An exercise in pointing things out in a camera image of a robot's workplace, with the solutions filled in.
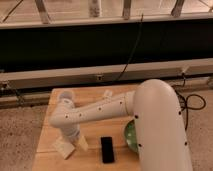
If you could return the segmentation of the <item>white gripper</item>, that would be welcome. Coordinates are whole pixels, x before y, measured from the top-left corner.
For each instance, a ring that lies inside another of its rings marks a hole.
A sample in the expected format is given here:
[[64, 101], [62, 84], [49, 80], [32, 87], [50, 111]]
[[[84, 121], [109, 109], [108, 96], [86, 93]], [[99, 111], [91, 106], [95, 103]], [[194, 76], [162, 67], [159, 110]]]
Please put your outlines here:
[[64, 148], [69, 148], [71, 143], [77, 139], [76, 145], [81, 148], [83, 151], [88, 150], [88, 143], [84, 135], [80, 136], [80, 127], [77, 125], [71, 127], [64, 127], [61, 129], [63, 137], [60, 137], [60, 142]]

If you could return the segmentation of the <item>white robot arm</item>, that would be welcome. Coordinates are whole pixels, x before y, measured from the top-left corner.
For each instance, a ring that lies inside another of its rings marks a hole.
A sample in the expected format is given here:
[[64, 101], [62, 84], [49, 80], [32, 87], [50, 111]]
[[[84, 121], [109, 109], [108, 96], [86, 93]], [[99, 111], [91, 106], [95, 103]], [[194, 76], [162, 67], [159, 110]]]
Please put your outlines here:
[[54, 109], [50, 124], [61, 129], [125, 116], [134, 118], [141, 171], [193, 171], [178, 96], [159, 79], [78, 108], [64, 98]]

